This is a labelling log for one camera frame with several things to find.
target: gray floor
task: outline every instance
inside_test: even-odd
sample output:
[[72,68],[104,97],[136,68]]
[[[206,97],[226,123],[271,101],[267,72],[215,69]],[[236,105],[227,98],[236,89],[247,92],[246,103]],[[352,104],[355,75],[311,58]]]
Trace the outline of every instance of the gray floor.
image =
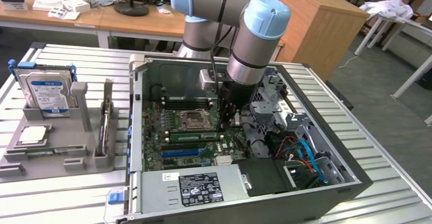
[[[342,64],[354,57],[362,39],[356,38]],[[2,84],[10,76],[7,61],[20,60],[34,41],[98,46],[94,35],[4,28],[0,34]],[[432,91],[414,85],[400,100],[391,97],[411,74],[396,58],[374,48],[366,50],[346,68],[336,69],[331,83],[355,105],[354,114],[367,129],[431,195],[432,128],[423,121],[432,115]]]

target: wooden cabinet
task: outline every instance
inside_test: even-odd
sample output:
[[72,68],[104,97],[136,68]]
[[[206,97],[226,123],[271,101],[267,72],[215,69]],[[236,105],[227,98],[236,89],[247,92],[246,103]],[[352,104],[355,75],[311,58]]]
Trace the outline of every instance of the wooden cabinet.
[[308,64],[327,80],[368,13],[346,0],[280,0],[292,11],[276,61]]

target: white cloth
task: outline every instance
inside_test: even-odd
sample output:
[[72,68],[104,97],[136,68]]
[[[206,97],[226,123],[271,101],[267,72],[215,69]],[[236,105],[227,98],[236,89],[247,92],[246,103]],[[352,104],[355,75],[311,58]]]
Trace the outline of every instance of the white cloth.
[[371,14],[368,19],[379,14],[398,23],[406,23],[414,14],[412,8],[403,3],[403,0],[380,1],[378,3],[367,2],[360,9]]

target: robotic arm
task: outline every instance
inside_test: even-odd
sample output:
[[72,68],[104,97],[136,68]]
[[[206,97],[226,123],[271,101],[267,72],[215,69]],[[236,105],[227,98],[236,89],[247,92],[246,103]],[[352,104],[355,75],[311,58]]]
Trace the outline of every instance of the robotic arm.
[[219,23],[224,24],[222,34],[231,26],[238,27],[238,33],[231,31],[222,41],[222,45],[227,46],[236,37],[227,71],[210,70],[200,76],[202,83],[206,75],[212,82],[223,82],[218,95],[219,130],[224,130],[238,110],[251,102],[279,39],[287,30],[291,11],[279,0],[171,0],[171,3],[179,12],[188,15],[178,56],[210,59],[215,37],[220,36]]

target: hard drive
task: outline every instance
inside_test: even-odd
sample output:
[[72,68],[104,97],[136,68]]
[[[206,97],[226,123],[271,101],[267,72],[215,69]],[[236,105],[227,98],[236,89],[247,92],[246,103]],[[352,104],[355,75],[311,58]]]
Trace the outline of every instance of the hard drive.
[[78,107],[71,93],[75,66],[36,65],[22,62],[14,68],[27,105],[39,108],[44,117],[68,117],[70,108]]

